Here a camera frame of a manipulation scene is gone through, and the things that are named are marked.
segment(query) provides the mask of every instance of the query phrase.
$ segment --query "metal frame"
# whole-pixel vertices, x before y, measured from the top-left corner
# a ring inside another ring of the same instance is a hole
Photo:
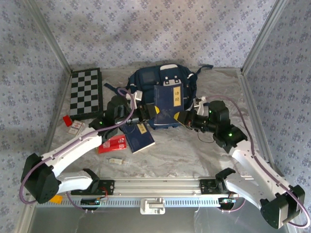
[[[244,176],[245,179],[252,179],[250,176]],[[214,177],[168,177],[168,178],[102,178],[113,179],[115,181],[114,195],[109,199],[116,201],[114,203],[101,202],[103,207],[138,207],[141,198],[166,198],[167,207],[215,207],[218,206],[218,198],[226,198],[226,194],[201,195],[200,181],[201,179],[214,179]],[[35,208],[40,207],[68,207],[71,205],[68,198],[63,196],[60,205],[55,203],[24,205],[24,209],[20,213],[15,233],[26,233],[29,229],[32,215]],[[78,204],[82,196],[71,196],[73,201]],[[84,198],[95,198],[95,196],[83,196]],[[28,200],[33,200],[31,195],[27,195]]]
[[[45,153],[49,152],[50,149],[51,149],[53,137],[54,137],[54,134],[55,134],[55,131],[56,131],[56,127],[57,127],[57,121],[58,121],[58,119],[60,117],[60,112],[62,111],[62,106],[64,104],[64,100],[65,100],[65,97],[66,97],[66,93],[67,93],[67,89],[68,89],[70,80],[71,80],[71,75],[68,75],[68,78],[67,78],[67,81],[66,81],[63,93],[62,93],[62,97],[61,97],[60,102],[59,102],[59,107],[57,109],[56,114],[53,115],[53,119],[55,119],[55,124],[53,124],[52,127],[49,129],[47,145],[46,145],[45,151],[44,151]]]
[[[261,124],[261,119],[259,117],[259,113],[255,104],[255,100],[253,94],[251,92],[251,88],[245,76],[242,74],[240,69],[237,69],[238,79],[241,84],[241,89],[244,94],[244,100],[247,105],[248,114],[250,116],[254,133],[257,139],[258,147],[260,150],[260,154],[263,156],[264,160],[270,163],[273,170],[276,170],[276,166],[273,162],[272,154],[269,148],[268,140],[266,138],[266,134],[264,133],[263,126]]]
[[[37,3],[34,0],[24,0],[24,2],[28,10],[30,11],[31,15],[33,16],[35,22],[37,23],[38,27],[40,28],[42,34],[44,35],[45,39],[47,40],[52,51],[55,53],[55,56],[57,57],[60,65],[63,67],[66,74],[70,75],[71,74],[70,65],[68,61],[66,60],[61,48],[59,47],[46,20],[44,19]]]
[[[268,36],[272,29],[274,28],[276,22],[280,18],[280,15],[282,14],[284,8],[287,5],[287,2],[289,0],[277,0],[275,4],[273,5],[268,18],[266,19],[266,22],[264,23],[263,27],[261,28],[261,31],[259,32],[250,52],[248,53],[248,56],[242,66],[242,74],[247,75],[248,71],[250,70],[252,64],[256,60],[260,50],[262,49],[264,43],[268,39]]]

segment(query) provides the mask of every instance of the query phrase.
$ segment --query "book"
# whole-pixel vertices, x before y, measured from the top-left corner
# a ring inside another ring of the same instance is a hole
[[[69,128],[68,133],[76,136],[81,132],[84,125],[85,123],[78,120],[74,120],[71,127]]]
[[[178,123],[174,115],[184,110],[182,84],[155,86],[155,106],[159,113],[155,116],[155,125],[171,125]]]
[[[145,123],[122,125],[120,128],[133,154],[155,144]]]
[[[116,135],[98,147],[98,154],[126,148],[125,135]]]

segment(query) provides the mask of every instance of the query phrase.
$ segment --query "white label on backpack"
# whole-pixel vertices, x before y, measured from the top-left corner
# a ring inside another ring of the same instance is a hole
[[[181,81],[180,79],[171,79],[171,80],[166,80],[163,82],[163,86],[171,86],[171,85],[177,85],[180,84]]]

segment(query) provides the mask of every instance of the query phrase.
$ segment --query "white clip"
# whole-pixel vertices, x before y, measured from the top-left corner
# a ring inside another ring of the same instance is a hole
[[[205,96],[202,96],[199,99],[199,102],[194,103],[195,107],[199,106],[199,109],[197,110],[197,115],[203,116],[203,114],[204,114],[204,104],[205,103],[207,103],[207,100],[206,100]]]
[[[165,214],[165,200],[163,198],[145,198],[140,200],[140,213],[142,215]]]
[[[130,105],[132,107],[132,99],[131,99],[130,95],[132,95],[132,97],[134,99],[134,109],[137,109],[137,103],[136,102],[142,100],[142,91],[136,91],[136,92],[134,92],[134,94],[126,94],[125,97],[126,97],[127,100],[131,101]]]

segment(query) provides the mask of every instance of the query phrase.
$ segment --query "blue book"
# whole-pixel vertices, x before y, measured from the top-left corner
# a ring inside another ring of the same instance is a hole
[[[155,106],[159,113],[155,116],[155,125],[176,125],[174,115],[184,110],[182,84],[155,86]]]
[[[125,134],[126,141],[133,154],[155,144],[145,123],[122,125],[120,129]]]

